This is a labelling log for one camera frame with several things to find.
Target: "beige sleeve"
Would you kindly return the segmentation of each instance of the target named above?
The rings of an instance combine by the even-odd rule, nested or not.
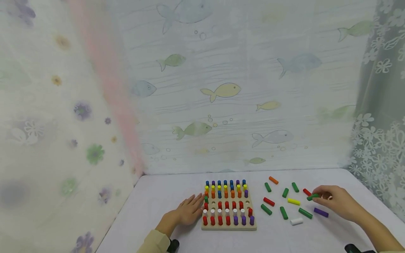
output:
[[[169,246],[170,240],[167,235],[152,230],[136,253],[165,253]]]

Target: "red cylinder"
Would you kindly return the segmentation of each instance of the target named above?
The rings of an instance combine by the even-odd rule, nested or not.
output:
[[[312,195],[307,189],[303,189],[303,192],[304,192],[305,194],[307,194],[308,197]]]
[[[266,202],[266,203],[268,203],[268,204],[271,205],[271,206],[274,206],[274,205],[275,205],[275,203],[274,203],[273,201],[269,200],[269,199],[266,198],[266,197],[263,199],[263,201]]]

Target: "right hand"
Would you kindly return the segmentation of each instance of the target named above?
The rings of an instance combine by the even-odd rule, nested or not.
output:
[[[357,223],[364,214],[367,214],[367,211],[339,186],[321,185],[312,191],[312,194],[315,193],[320,196],[312,199],[315,203],[326,206],[346,220]]]

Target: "table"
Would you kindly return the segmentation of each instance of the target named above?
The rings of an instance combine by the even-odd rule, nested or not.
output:
[[[268,180],[272,176],[278,185]],[[366,234],[354,223],[343,220],[332,211],[306,200],[303,188],[312,191],[320,184],[339,185],[376,216],[405,245],[405,224],[380,202],[354,176],[344,169],[272,170],[259,172],[229,172],[207,174],[175,174],[143,176],[118,214],[97,253],[135,253],[145,236],[159,223],[162,215],[177,208],[183,199],[204,191],[205,181],[246,179],[256,213],[257,231],[202,231],[201,219],[195,226],[178,227],[171,239],[180,242],[179,253],[341,253],[344,246],[355,244],[361,251],[373,249]],[[268,193],[264,183],[272,192]],[[296,182],[299,193],[291,183]],[[329,212],[329,218],[316,213],[310,220],[298,213],[298,206],[282,198],[284,188],[290,189],[288,197],[301,201],[301,207],[313,213],[314,207]],[[268,216],[260,205],[263,197],[276,205]],[[290,219],[302,217],[304,223],[291,226],[283,220],[279,207],[284,206]]]

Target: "wall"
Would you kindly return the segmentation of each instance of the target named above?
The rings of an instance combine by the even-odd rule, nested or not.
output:
[[[146,173],[345,164],[375,1],[109,4]]]
[[[94,252],[137,177],[66,1],[0,1],[2,252]]]

